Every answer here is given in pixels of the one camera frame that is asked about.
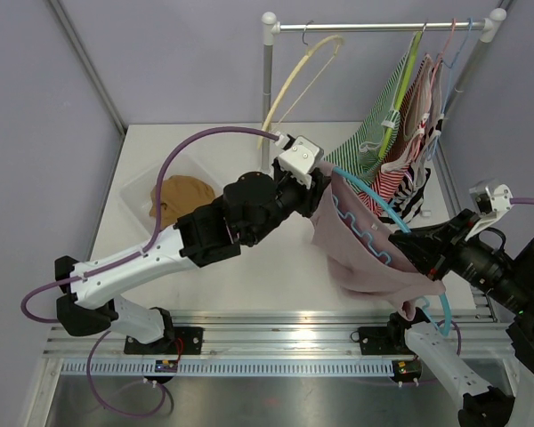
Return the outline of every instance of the pink cloth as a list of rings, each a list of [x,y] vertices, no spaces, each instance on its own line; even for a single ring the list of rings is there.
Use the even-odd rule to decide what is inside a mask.
[[[330,175],[334,166],[322,162],[320,170]],[[388,301],[404,318],[413,319],[415,300],[423,295],[440,295],[445,286],[432,282],[417,273],[408,259],[388,240],[391,232],[358,199],[344,178],[332,173],[332,181],[320,200],[319,208],[311,218],[314,226],[312,243],[328,256],[328,271],[338,285],[368,300]],[[360,241],[350,228],[350,219],[343,220],[336,212],[333,195],[338,197],[338,208],[350,212],[359,231],[368,231],[374,238],[376,252],[386,251],[392,261],[384,265],[384,256],[376,258],[367,249],[367,240]]]

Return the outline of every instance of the white bin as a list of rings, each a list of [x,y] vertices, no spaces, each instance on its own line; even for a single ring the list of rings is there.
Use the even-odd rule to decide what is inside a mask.
[[[149,237],[154,230],[155,219],[149,215],[152,207],[150,192],[157,183],[158,172],[162,163],[153,165],[146,172],[129,181],[118,192],[121,204],[129,213],[131,221],[141,227]],[[188,154],[179,154],[168,166],[165,179],[172,175],[186,175],[198,178],[214,189],[215,196],[223,193],[223,185],[211,175],[194,157]]]

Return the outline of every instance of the gray floor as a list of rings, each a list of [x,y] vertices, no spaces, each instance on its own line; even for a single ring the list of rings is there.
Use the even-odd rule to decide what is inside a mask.
[[[470,363],[488,381],[508,391],[496,362]],[[136,378],[95,377],[99,393],[109,397]],[[174,378],[166,386],[174,410],[145,420],[113,415],[98,407],[84,376],[63,376],[48,427],[103,426],[277,426],[277,427],[458,427],[457,411],[439,384],[399,390],[388,379],[352,378]],[[109,403],[130,412],[153,408],[158,391],[138,385]]]

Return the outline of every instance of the hanger hook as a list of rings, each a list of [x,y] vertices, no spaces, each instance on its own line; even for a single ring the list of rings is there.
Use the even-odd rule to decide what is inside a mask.
[[[306,43],[306,42],[304,41],[304,33],[306,33],[306,28],[307,28],[309,25],[311,25],[313,22],[314,22],[314,20],[309,20],[309,21],[304,25],[304,30],[303,30],[303,44],[304,44],[305,46],[308,46],[309,44]]]

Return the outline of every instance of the clothes rack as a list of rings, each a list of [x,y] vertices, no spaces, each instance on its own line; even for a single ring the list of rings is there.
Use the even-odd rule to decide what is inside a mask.
[[[488,49],[489,43],[498,32],[502,22],[506,18],[504,9],[494,9],[488,18],[475,20],[471,30],[481,31],[481,37],[473,54],[467,60],[460,78],[455,85],[459,93],[463,92],[463,86],[476,68],[480,57]],[[277,16],[273,12],[266,12],[262,16],[263,23],[263,121],[267,117],[271,108],[271,77],[273,71],[273,45],[275,36],[281,33],[315,33],[315,32],[393,32],[393,31],[449,31],[452,29],[452,22],[420,22],[420,23],[384,23],[384,24],[282,24],[277,21]],[[468,31],[471,23],[469,21],[457,22],[455,30]],[[270,171],[270,144],[261,145],[261,171]]]

